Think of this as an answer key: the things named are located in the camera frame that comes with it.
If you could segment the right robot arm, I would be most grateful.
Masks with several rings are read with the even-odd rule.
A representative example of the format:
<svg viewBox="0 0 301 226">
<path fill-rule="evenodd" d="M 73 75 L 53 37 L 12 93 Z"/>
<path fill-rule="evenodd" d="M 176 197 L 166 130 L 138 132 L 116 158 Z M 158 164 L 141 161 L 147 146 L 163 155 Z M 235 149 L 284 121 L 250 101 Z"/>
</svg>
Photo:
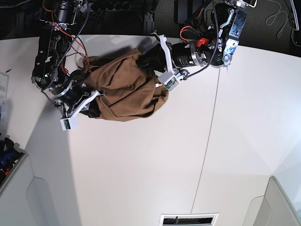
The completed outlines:
<svg viewBox="0 0 301 226">
<path fill-rule="evenodd" d="M 49 91 L 54 99 L 48 99 L 67 118 L 76 110 L 90 117 L 100 116 L 100 110 L 95 99 L 89 98 L 95 94 L 104 96 L 105 92 L 96 92 L 85 80 L 91 74 L 87 49 L 80 34 L 90 17 L 91 5 L 87 0 L 44 0 L 40 20 L 46 23 L 39 38 L 38 53 L 32 71 L 31 81 L 46 94 Z M 77 43 L 84 51 L 77 50 L 75 54 L 83 57 L 83 66 L 69 72 L 65 67 L 69 51 Z"/>
</svg>

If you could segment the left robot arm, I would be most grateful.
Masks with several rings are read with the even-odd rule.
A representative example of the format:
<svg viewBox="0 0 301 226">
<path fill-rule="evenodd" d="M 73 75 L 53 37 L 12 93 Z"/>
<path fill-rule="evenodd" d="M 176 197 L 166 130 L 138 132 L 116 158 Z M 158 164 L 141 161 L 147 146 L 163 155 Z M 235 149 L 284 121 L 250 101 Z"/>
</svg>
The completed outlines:
<svg viewBox="0 0 301 226">
<path fill-rule="evenodd" d="M 248 12 L 255 0 L 204 0 L 183 22 L 181 42 L 171 44 L 165 35 L 153 32 L 158 44 L 136 61 L 137 66 L 167 75 L 160 82 L 172 86 L 204 71 L 209 66 L 230 65 Z"/>
</svg>

